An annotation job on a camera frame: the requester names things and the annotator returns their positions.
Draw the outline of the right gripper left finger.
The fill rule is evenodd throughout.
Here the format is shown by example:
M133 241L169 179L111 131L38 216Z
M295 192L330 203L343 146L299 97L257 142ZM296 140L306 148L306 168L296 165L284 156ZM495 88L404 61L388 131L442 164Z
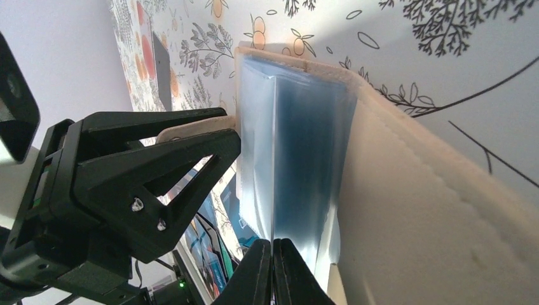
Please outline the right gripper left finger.
M271 243L253 242L213 305L271 303Z

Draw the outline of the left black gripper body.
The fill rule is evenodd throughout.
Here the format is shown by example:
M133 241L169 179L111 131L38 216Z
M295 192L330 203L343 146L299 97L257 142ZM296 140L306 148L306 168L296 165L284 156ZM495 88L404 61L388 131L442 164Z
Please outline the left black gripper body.
M49 288L103 304L126 304L139 295L128 282L128 251L72 194L81 127L67 119L46 132L1 254L2 304Z

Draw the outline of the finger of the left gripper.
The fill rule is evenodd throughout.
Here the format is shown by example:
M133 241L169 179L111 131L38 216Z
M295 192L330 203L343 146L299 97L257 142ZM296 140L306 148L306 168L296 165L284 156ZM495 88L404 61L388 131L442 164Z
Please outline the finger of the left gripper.
M221 107L165 112L96 112L83 120L81 132L107 147L157 136L166 128L225 116Z
M76 199L151 262L175 247L239 153L226 129L91 159L76 169Z

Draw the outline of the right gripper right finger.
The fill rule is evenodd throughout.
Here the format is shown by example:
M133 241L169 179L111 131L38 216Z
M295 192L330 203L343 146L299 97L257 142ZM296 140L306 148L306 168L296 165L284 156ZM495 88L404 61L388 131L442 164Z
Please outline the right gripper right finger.
M288 238L273 241L273 287L277 304L333 304Z

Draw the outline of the beige leather card holder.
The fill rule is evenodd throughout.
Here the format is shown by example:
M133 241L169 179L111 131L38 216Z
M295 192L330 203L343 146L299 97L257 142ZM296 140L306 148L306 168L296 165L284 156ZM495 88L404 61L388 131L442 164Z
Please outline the beige leather card holder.
M538 207L352 71L236 49L240 213L290 239L333 304L537 304Z

